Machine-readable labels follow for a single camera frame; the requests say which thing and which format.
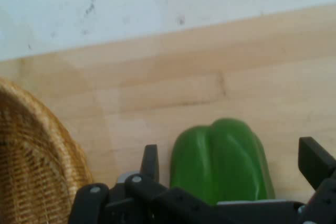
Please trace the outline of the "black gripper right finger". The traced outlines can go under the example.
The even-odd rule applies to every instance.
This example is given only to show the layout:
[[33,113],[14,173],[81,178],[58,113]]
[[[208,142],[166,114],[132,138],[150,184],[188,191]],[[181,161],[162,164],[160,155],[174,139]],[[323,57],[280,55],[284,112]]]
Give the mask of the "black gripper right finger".
[[298,167],[315,190],[298,223],[335,223],[335,158],[313,137],[301,137]]

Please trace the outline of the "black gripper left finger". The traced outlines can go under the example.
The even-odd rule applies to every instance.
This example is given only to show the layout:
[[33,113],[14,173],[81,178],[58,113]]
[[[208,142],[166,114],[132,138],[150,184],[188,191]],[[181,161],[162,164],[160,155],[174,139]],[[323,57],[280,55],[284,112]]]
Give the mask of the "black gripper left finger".
[[156,145],[144,148],[140,171],[109,188],[94,183],[75,196],[69,223],[218,223],[213,207],[159,183]]

